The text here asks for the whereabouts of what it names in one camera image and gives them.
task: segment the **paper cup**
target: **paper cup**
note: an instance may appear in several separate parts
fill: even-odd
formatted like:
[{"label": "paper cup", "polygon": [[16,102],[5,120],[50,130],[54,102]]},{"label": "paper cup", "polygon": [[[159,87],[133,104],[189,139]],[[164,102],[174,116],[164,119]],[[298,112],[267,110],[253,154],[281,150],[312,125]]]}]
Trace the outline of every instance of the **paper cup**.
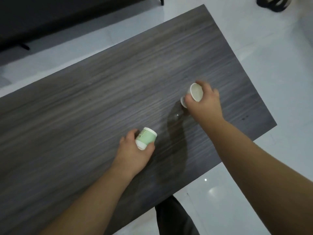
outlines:
[{"label": "paper cup", "polygon": [[[193,97],[193,99],[196,102],[201,101],[202,97],[203,97],[203,90],[202,87],[197,84],[197,83],[193,83],[191,84],[191,86],[189,87],[187,94],[191,94],[191,96]],[[186,103],[185,103],[185,96],[182,96],[180,98],[180,103],[182,103],[182,106],[184,106],[185,108],[187,108]]]},{"label": "paper cup", "polygon": [[157,138],[157,133],[152,129],[144,127],[137,136],[135,142],[140,150],[145,150],[149,143],[154,142]]}]

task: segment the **black sofa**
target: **black sofa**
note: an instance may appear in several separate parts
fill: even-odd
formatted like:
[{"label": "black sofa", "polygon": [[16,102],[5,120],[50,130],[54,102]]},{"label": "black sofa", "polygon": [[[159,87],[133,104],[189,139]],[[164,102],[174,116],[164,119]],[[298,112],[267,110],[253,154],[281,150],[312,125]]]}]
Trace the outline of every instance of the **black sofa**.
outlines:
[{"label": "black sofa", "polygon": [[141,0],[0,0],[0,50]]}]

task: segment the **black sandal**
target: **black sandal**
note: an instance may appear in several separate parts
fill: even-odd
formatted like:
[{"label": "black sandal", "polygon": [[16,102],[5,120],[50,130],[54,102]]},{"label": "black sandal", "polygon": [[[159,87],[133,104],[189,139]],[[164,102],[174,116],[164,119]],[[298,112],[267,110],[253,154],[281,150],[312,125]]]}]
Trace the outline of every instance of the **black sandal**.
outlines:
[{"label": "black sandal", "polygon": [[281,0],[256,0],[256,4],[260,7],[268,8],[274,12],[282,12],[285,10],[288,6],[285,6],[288,0],[283,0],[280,4],[277,5]]}]

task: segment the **person's left hand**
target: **person's left hand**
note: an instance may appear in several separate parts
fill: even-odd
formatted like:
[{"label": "person's left hand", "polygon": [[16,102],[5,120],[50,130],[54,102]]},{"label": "person's left hand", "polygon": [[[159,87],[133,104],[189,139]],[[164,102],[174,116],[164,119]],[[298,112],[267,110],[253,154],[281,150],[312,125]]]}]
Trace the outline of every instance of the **person's left hand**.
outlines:
[{"label": "person's left hand", "polygon": [[112,163],[112,168],[119,173],[134,178],[148,163],[154,151],[154,142],[150,143],[145,150],[140,150],[135,142],[135,133],[138,129],[132,129],[126,137],[119,141],[119,148]]}]

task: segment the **person's left arm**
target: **person's left arm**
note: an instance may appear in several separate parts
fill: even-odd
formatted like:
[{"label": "person's left arm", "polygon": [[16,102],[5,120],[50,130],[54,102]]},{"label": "person's left arm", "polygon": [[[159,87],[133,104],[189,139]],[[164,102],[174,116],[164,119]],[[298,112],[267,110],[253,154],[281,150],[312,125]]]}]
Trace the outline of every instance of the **person's left arm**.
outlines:
[{"label": "person's left arm", "polygon": [[121,138],[112,166],[40,235],[98,235],[108,226],[117,202],[131,180],[148,163],[154,143],[140,150],[133,129]]}]

